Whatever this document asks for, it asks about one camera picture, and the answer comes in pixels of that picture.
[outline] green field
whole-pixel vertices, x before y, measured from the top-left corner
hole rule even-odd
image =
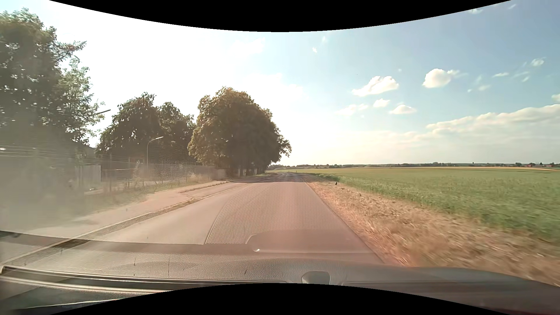
[[[299,169],[560,245],[560,172],[513,168]]]

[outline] tree canopy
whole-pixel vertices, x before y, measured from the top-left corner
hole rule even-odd
[[[87,144],[94,115],[87,67],[74,53],[85,41],[57,41],[27,9],[0,13],[0,129],[3,142],[69,142]],[[61,63],[70,61],[69,69]]]
[[[292,151],[272,122],[272,112],[246,92],[223,87],[214,97],[201,98],[198,110],[189,152],[206,165],[260,173]]]
[[[153,142],[152,150],[160,161],[193,161],[188,154],[193,115],[183,115],[171,102],[154,106],[154,98],[154,94],[144,92],[118,105],[119,111],[113,115],[111,125],[101,134],[97,152],[144,156],[148,141],[163,136],[158,143]]]

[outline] wire fence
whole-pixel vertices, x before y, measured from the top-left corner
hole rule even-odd
[[[126,156],[96,155],[77,150],[0,144],[0,196],[103,194],[162,184],[188,184],[223,179],[212,166],[177,161],[146,164]]]

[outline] road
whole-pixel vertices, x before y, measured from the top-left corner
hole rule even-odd
[[[261,251],[263,257],[365,254],[368,261],[382,263],[306,180],[309,175],[281,173],[182,193],[199,201],[97,235],[91,238],[93,242],[68,249],[50,248],[7,264],[112,275],[184,277],[185,270],[193,272],[202,261],[246,259],[246,255],[232,256],[228,250],[233,252],[257,234],[252,242],[258,244],[256,251]],[[214,246],[224,252],[192,254],[181,244]]]

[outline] fence post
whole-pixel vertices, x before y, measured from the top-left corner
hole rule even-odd
[[[130,158],[128,158],[128,176],[127,176],[127,188],[130,188],[130,176],[132,175],[132,168],[130,167]]]
[[[113,192],[113,183],[111,182],[113,180],[113,154],[109,154],[109,193]]]

